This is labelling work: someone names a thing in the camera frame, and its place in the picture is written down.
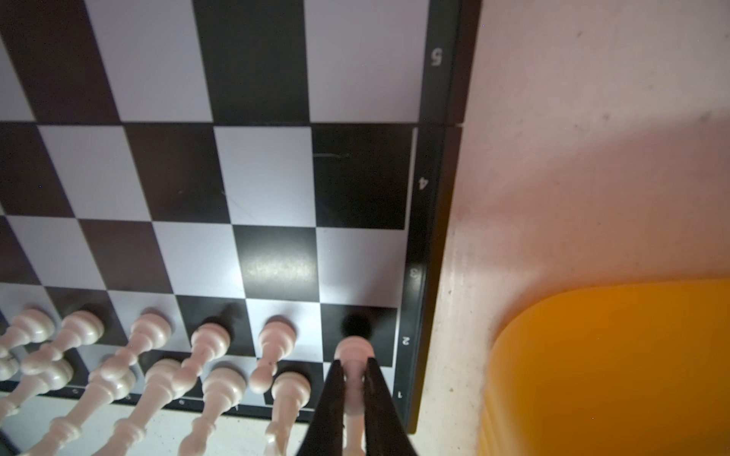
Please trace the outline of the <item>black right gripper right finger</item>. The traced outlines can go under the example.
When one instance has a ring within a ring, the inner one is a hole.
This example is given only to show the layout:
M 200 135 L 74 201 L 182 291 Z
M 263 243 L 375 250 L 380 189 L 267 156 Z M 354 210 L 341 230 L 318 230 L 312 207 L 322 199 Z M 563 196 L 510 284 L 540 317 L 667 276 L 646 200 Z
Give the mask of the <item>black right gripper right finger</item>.
M 367 360 L 363 385 L 366 455 L 416 456 L 374 357 Z

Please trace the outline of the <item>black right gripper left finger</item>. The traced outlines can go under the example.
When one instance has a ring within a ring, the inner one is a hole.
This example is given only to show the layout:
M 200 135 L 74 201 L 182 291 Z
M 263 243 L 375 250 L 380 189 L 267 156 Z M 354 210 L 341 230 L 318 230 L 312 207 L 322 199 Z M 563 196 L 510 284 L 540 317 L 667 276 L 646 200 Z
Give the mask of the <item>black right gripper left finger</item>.
M 342 456 L 344 402 L 345 375 L 341 362 L 335 360 L 298 456 Z

